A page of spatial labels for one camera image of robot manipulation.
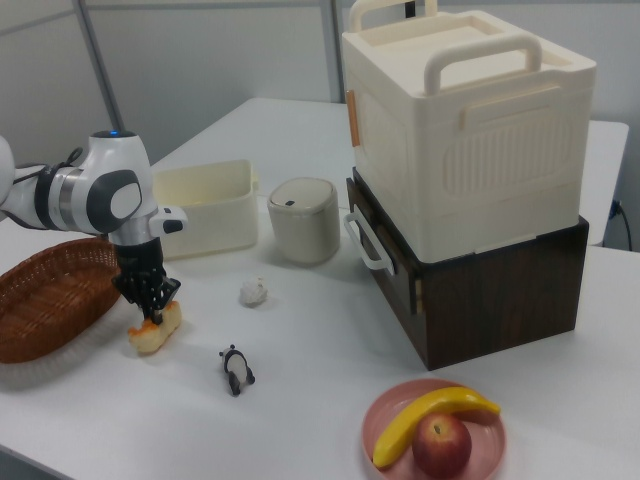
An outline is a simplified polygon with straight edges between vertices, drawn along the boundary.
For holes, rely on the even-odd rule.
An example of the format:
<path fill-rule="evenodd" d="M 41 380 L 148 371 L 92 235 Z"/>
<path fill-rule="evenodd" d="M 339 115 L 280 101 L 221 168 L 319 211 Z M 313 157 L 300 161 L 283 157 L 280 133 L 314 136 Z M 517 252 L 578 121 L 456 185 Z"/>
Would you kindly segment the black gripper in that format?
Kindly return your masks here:
<path fill-rule="evenodd" d="M 112 278 L 114 287 L 129 303 L 139 307 L 145 319 L 162 323 L 163 311 L 173 301 L 181 282 L 164 277 L 161 240 L 155 238 L 138 245 L 116 245 L 115 253 L 120 273 Z M 163 280 L 151 288 L 150 278 Z"/>

